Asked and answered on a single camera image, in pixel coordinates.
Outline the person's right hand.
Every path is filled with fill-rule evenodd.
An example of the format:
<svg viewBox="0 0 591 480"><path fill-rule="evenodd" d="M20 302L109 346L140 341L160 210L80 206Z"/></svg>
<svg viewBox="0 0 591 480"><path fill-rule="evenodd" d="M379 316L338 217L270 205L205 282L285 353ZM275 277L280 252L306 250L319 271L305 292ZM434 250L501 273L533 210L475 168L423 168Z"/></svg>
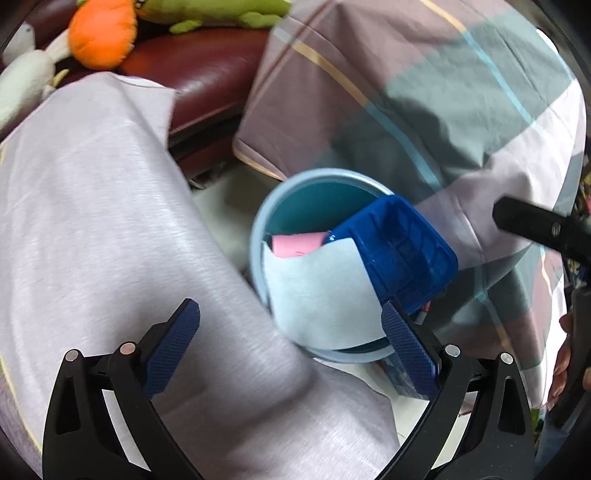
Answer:
<svg viewBox="0 0 591 480"><path fill-rule="evenodd" d="M568 373L567 369L571 359L571 335L572 335L573 314L568 313L560 319L560 325L567 337L560 347L555 362L552 384L550 387L547 406L552 409L564 391Z"/></svg>

